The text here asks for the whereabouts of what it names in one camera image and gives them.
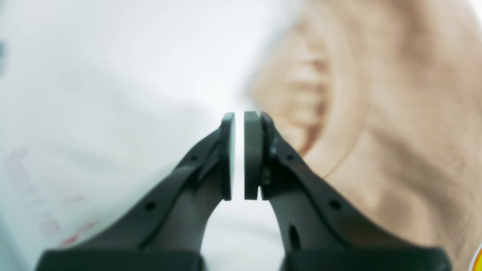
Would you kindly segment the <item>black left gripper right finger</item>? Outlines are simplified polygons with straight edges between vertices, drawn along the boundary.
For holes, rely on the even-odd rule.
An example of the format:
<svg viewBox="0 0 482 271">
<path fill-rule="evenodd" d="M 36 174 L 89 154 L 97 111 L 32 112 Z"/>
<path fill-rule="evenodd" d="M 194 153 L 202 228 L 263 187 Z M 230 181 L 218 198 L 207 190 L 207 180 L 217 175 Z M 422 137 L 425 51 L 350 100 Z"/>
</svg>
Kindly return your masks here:
<svg viewBox="0 0 482 271">
<path fill-rule="evenodd" d="M 450 271 L 444 250 L 389 233 L 316 175 L 266 113 L 244 114 L 245 199 L 269 201 L 282 271 Z"/>
</svg>

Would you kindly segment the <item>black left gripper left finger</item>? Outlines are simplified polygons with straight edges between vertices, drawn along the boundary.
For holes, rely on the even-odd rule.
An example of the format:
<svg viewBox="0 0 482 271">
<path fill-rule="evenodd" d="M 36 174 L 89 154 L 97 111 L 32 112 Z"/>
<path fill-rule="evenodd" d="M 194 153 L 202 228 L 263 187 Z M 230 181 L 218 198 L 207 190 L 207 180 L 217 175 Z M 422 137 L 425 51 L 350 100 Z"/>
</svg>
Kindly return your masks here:
<svg viewBox="0 0 482 271">
<path fill-rule="evenodd" d="M 95 237 L 45 252 L 38 271 L 201 271 L 212 212 L 231 200 L 235 115 L 195 144 L 172 172 Z"/>
</svg>

